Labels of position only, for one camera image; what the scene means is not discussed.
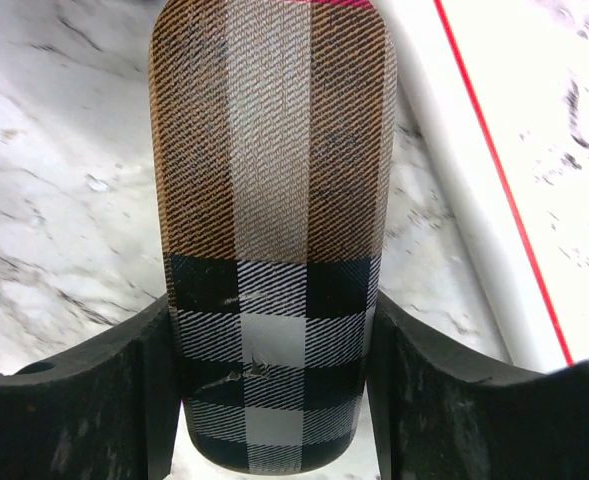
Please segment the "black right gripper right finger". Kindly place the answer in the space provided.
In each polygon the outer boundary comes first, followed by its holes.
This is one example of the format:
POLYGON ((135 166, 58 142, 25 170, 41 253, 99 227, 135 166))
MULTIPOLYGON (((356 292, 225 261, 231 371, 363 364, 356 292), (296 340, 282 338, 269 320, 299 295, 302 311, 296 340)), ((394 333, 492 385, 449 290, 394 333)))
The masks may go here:
POLYGON ((385 479, 589 479, 589 361, 485 356, 380 296, 371 415, 385 479))

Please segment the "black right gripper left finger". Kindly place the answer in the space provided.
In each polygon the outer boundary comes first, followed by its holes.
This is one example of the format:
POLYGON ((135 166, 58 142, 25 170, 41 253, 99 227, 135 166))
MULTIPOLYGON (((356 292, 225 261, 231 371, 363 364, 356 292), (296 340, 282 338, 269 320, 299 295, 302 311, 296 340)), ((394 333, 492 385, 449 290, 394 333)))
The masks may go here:
POLYGON ((0 374, 0 479, 163 479, 180 395, 167 300, 0 374))

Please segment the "plaid glasses case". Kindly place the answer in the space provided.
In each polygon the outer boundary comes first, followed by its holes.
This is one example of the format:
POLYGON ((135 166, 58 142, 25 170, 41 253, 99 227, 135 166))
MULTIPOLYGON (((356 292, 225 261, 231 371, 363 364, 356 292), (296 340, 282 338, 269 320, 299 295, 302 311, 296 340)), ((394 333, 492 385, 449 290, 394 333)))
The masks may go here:
POLYGON ((396 57, 367 1, 170 1, 149 55, 186 420, 224 468, 288 475, 356 430, 396 57))

